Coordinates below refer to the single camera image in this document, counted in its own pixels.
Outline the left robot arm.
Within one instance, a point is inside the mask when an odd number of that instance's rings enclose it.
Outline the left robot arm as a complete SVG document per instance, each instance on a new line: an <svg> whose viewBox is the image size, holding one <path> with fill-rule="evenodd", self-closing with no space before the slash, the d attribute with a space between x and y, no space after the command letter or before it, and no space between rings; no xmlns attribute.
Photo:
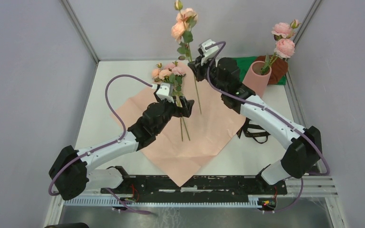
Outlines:
<svg viewBox="0 0 365 228"><path fill-rule="evenodd" d="M184 96L179 100L181 106L157 99L155 103L148 105L136 123L115 139L80 150L71 145L64 147L48 172L51 178L49 195L60 195L63 200L77 197L92 183L90 174L96 168L149 146L173 117L190 117L194 100L187 100Z"/></svg>

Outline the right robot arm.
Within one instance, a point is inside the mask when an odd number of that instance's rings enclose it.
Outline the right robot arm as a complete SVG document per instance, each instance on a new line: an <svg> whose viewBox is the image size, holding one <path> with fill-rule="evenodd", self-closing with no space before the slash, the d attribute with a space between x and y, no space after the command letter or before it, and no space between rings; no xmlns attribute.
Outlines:
<svg viewBox="0 0 365 228"><path fill-rule="evenodd" d="M258 192L267 194L275 184L290 177L299 179L321 159L321 133L305 128L275 112L253 90L240 81L240 69L234 59L212 58L201 63L200 57L188 63L195 80L207 80L221 93L223 103L238 114L254 121L286 149L283 157L262 169L255 181Z"/></svg>

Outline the pink flower bouquet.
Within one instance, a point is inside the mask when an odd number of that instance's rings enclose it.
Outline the pink flower bouquet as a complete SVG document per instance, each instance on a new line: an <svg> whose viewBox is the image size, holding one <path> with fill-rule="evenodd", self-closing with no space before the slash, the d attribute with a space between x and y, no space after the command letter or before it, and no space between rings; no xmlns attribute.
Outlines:
<svg viewBox="0 0 365 228"><path fill-rule="evenodd" d="M139 152L113 160L130 174L166 174L177 186L182 186L203 166L210 162L230 142L241 128L245 118L227 108L220 93L206 81L196 82L186 63L179 62L186 72L183 94L194 100L192 115L182 124L172 118L156 140ZM137 81L141 78L152 83L153 61L114 62L110 77L121 75L109 90L116 113L126 127L133 125L150 103L155 101L154 91Z"/></svg>

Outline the black ribbon gold lettering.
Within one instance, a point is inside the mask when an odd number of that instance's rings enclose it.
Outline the black ribbon gold lettering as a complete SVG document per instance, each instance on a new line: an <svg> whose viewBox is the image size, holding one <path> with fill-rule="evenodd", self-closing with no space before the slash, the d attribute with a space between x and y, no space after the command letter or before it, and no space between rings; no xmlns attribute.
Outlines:
<svg viewBox="0 0 365 228"><path fill-rule="evenodd" d="M249 118L246 118L243 126L237 131L237 137L240 139L242 135L252 138L258 144L264 144L268 141L270 133L268 133L260 125L254 124Z"/></svg>

